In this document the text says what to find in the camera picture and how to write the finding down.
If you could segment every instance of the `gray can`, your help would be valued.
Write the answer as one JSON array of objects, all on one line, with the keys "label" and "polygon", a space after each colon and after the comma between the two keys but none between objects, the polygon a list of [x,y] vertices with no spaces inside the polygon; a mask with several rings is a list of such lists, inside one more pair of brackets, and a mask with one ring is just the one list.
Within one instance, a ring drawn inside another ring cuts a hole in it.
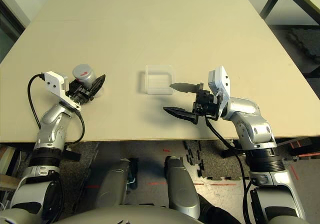
[{"label": "gray can", "polygon": [[86,89],[91,89],[93,82],[96,80],[95,72],[87,64],[78,65],[73,69],[72,74]]}]

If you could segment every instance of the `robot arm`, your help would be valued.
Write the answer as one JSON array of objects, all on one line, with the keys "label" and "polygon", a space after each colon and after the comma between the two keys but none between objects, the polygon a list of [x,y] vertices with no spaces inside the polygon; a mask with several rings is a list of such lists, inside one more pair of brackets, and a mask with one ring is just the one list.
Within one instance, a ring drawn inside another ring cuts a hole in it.
[{"label": "robot arm", "polygon": [[46,112],[40,121],[29,166],[11,200],[10,209],[0,213],[0,223],[52,223],[59,218],[64,204],[60,179],[60,161],[65,149],[65,138],[70,119],[80,114],[81,104],[93,100],[102,87],[105,75],[97,78],[90,89],[67,77],[47,72],[46,88],[59,98],[59,103]]},{"label": "robot arm", "polygon": [[208,85],[213,92],[203,90],[203,84],[172,84],[182,92],[196,93],[192,112],[176,107],[164,110],[178,118],[198,123],[199,116],[219,117],[232,121],[239,143],[250,167],[250,179],[257,186],[251,191],[252,208],[257,224],[268,223],[276,216],[296,216],[305,219],[298,193],[282,157],[269,123],[261,116],[259,107],[252,101],[230,96],[230,80],[221,66],[211,71]]}]

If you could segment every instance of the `wooden table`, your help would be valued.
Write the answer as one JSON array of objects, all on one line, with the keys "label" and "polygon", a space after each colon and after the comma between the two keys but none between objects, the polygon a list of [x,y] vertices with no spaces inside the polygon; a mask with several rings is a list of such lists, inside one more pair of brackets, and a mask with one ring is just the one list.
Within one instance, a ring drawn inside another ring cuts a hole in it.
[{"label": "wooden table", "polygon": [[[0,140],[33,142],[27,97],[37,73],[89,64],[106,74],[104,95],[83,105],[84,141],[214,139],[163,106],[191,110],[194,94],[147,95],[146,65],[172,65],[176,82],[206,84],[223,65],[231,95],[255,101],[276,137],[320,135],[320,101],[248,0],[49,0],[1,64]],[[39,116],[57,99],[40,79],[31,95]],[[236,138],[231,122],[213,125]],[[67,140],[81,134],[73,118]]]}]

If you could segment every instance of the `transparent plastic box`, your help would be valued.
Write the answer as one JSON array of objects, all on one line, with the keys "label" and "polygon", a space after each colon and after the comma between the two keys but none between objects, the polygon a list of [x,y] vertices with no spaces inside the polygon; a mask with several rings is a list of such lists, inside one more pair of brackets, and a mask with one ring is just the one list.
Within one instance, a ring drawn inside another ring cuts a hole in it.
[{"label": "transparent plastic box", "polygon": [[171,65],[146,65],[145,70],[147,94],[173,94],[170,84],[175,82],[175,75]]}]

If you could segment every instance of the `black cable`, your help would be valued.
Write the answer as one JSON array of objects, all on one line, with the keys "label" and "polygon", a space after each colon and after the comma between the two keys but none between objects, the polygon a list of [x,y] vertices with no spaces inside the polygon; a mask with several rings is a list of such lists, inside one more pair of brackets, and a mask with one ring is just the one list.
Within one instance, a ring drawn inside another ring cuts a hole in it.
[{"label": "black cable", "polygon": [[60,183],[60,188],[61,188],[61,209],[60,209],[59,213],[57,214],[57,216],[55,217],[55,219],[53,221],[54,223],[59,220],[59,218],[61,216],[61,213],[64,210],[64,205],[65,205],[65,189],[64,189],[64,184],[62,182],[62,179],[61,179],[60,175],[58,176],[58,181]]},{"label": "black cable", "polygon": [[244,168],[242,166],[242,162],[239,158],[239,156],[237,155],[237,153],[235,152],[235,149],[233,146],[231,146],[218,132],[217,130],[212,126],[212,124],[210,123],[209,119],[213,119],[211,117],[207,117],[205,115],[205,123],[206,125],[209,127],[209,129],[222,141],[222,143],[231,150],[231,152],[233,153],[233,155],[236,157],[237,161],[239,162],[239,166],[240,166],[240,170],[241,170],[241,176],[242,176],[242,184],[243,184],[243,202],[242,202],[242,212],[243,212],[243,218],[246,224],[251,224],[250,219],[249,219],[249,215],[248,215],[248,203],[245,202],[244,200],[247,200],[247,185],[246,185],[246,177],[245,177],[245,172],[244,172]]},{"label": "black cable", "polygon": [[221,95],[218,95],[216,98],[217,98],[217,102],[216,102],[216,109],[215,109],[215,117],[212,118],[212,119],[215,120],[215,121],[217,121],[218,118],[219,118],[219,109],[220,109],[221,102],[222,102],[222,97],[221,97]]},{"label": "black cable", "polygon": [[76,143],[80,142],[81,139],[84,137],[85,131],[86,131],[85,122],[84,122],[84,119],[83,119],[82,116],[81,116],[81,113],[80,113],[78,110],[76,110],[76,109],[74,109],[73,111],[74,111],[75,114],[79,117],[79,119],[80,119],[80,121],[81,121],[81,124],[82,124],[82,134],[81,134],[81,136],[80,136],[80,138],[79,138],[78,140],[76,140],[76,141],[74,141],[74,142],[67,142],[67,143],[65,143],[65,145],[72,145],[72,144],[76,144]]},{"label": "black cable", "polygon": [[37,78],[37,77],[40,77],[42,80],[44,80],[45,75],[44,75],[43,73],[41,73],[41,74],[36,74],[35,76],[33,76],[33,77],[30,79],[29,83],[28,83],[27,93],[28,93],[28,100],[29,100],[30,108],[31,108],[32,113],[33,113],[33,115],[34,115],[36,124],[38,125],[38,127],[39,127],[39,129],[40,129],[40,128],[41,128],[41,124],[40,124],[40,121],[39,121],[38,116],[37,116],[37,114],[36,114],[36,111],[35,111],[35,109],[34,109],[34,105],[33,105],[33,103],[32,103],[32,99],[31,99],[31,93],[30,93],[31,84],[32,84],[32,82],[35,80],[35,78]]},{"label": "black cable", "polygon": [[[208,119],[212,119],[212,120],[215,120],[215,118],[213,118],[213,117],[210,117],[210,116],[206,116],[206,118],[208,118]],[[218,132],[217,132],[217,130],[216,129],[214,129],[214,131],[212,131],[220,140],[221,139],[224,139]],[[234,150],[237,150],[237,151],[242,151],[242,152],[245,152],[245,150],[243,150],[243,149],[239,149],[239,148],[235,148],[235,147],[233,147],[233,146],[231,146],[232,147],[232,149],[234,149]]]},{"label": "black cable", "polygon": [[246,210],[245,210],[245,214],[247,216],[247,219],[250,221],[250,218],[249,218],[249,211],[248,211],[248,200],[247,200],[247,195],[248,195],[248,191],[251,187],[251,181],[249,182],[248,186],[246,187],[246,190],[245,190],[245,193],[244,193],[244,196],[243,196],[243,201],[242,201],[242,209],[244,209],[246,207]]}]

